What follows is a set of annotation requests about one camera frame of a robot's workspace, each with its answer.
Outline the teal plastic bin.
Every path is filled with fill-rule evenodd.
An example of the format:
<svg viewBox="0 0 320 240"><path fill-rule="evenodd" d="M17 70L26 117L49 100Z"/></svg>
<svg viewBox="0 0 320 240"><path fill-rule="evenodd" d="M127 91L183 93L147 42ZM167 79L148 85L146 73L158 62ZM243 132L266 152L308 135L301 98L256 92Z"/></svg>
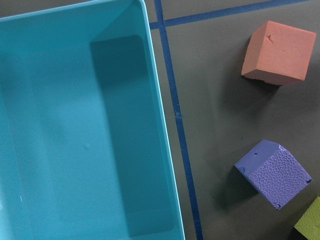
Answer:
<svg viewBox="0 0 320 240"><path fill-rule="evenodd" d="M146 5L0 20L0 237L185 237Z"/></svg>

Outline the purple foam block left side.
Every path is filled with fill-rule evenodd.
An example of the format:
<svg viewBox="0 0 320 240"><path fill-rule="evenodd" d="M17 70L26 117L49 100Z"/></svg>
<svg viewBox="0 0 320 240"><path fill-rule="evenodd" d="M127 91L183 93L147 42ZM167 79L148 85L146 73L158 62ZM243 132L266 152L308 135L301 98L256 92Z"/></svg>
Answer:
<svg viewBox="0 0 320 240"><path fill-rule="evenodd" d="M234 166L276 210L288 204L312 181L290 151L266 139Z"/></svg>

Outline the orange foam block left side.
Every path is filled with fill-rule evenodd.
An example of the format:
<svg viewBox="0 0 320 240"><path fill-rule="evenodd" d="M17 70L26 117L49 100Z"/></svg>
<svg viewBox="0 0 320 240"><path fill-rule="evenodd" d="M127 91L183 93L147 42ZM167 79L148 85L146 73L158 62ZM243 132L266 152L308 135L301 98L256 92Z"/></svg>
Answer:
<svg viewBox="0 0 320 240"><path fill-rule="evenodd" d="M268 20L249 41L241 75L276 86L304 82L317 34Z"/></svg>

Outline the yellow foam block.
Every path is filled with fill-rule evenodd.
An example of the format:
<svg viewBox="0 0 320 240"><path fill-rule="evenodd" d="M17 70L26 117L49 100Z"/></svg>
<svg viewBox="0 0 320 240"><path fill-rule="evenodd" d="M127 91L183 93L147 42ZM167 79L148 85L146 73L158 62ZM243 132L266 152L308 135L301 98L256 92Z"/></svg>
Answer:
<svg viewBox="0 0 320 240"><path fill-rule="evenodd" d="M308 240L320 239L320 197L317 196L294 228Z"/></svg>

